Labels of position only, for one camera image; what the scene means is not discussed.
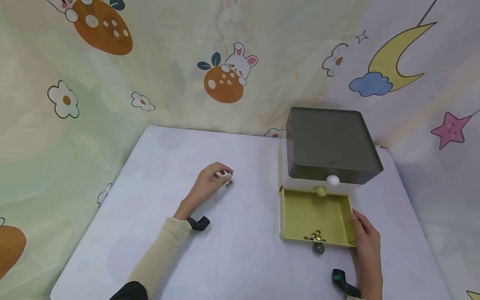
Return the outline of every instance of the white table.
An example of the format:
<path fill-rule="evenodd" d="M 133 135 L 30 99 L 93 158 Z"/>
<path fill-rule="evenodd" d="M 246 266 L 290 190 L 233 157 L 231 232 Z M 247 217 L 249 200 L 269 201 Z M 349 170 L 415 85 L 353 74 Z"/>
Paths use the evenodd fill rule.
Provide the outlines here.
<path fill-rule="evenodd" d="M 277 193 L 280 140 L 148 127 L 82 237 L 50 295 L 106 300 L 176 211 L 199 171 L 220 161 L 235 170 L 194 217 L 194 232 L 172 263 L 156 299 L 343 299 L 334 268 L 355 284 L 352 251 L 283 242 Z M 384 299 L 450 299 L 394 162 L 378 149 L 384 171 L 351 196 L 382 235 Z"/>

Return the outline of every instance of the black wrist strap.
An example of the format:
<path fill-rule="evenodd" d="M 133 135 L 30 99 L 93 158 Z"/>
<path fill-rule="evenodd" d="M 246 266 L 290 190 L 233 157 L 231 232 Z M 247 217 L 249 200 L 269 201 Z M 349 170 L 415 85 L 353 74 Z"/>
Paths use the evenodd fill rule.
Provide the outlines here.
<path fill-rule="evenodd" d="M 190 223 L 190 226 L 195 231 L 204 231 L 208 225 L 210 225 L 210 220 L 203 216 L 200 221 L 195 221 L 193 218 L 188 218 L 187 220 Z"/>
<path fill-rule="evenodd" d="M 340 269 L 333 269 L 332 272 L 333 283 L 341 289 L 345 294 L 352 296 L 354 298 L 361 297 L 361 291 L 347 283 L 347 278 L 345 277 L 345 272 Z"/>

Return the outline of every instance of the dark gray box lid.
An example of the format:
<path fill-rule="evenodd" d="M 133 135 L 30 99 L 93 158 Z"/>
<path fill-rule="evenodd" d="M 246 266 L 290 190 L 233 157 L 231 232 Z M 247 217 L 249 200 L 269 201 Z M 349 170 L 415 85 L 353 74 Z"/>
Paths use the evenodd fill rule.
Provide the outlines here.
<path fill-rule="evenodd" d="M 384 169 L 358 111 L 292 108 L 286 129 L 292 178 L 365 184 Z"/>

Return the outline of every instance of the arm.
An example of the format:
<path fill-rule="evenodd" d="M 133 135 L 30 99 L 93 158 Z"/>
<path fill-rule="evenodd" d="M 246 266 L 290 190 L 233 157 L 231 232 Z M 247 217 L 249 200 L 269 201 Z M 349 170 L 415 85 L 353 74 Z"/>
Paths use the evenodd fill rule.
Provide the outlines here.
<path fill-rule="evenodd" d="M 127 284 L 111 300 L 152 299 L 170 261 L 192 230 L 186 220 L 200 204 L 231 179 L 231 176 L 220 179 L 218 172 L 225 175 L 233 173 L 233 170 L 216 162 L 200 172 L 192 190 L 180 203 L 175 215 L 167 218 L 156 240 L 128 278 Z"/>
<path fill-rule="evenodd" d="M 351 222 L 357 233 L 359 289 L 366 300 L 382 300 L 384 279 L 380 258 L 380 234 L 366 216 L 353 210 Z"/>

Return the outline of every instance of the printed fabric wall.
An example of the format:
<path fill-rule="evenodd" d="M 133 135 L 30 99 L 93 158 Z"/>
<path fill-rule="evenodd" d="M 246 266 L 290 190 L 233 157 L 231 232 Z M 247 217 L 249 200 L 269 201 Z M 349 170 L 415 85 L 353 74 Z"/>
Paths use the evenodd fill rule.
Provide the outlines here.
<path fill-rule="evenodd" d="M 320 106 L 366 5 L 2 0 L 0 298 L 48 298 L 145 126 L 277 137 Z"/>
<path fill-rule="evenodd" d="M 390 150 L 458 300 L 480 299 L 478 12 L 474 0 L 369 1 L 324 103 L 361 111 Z"/>

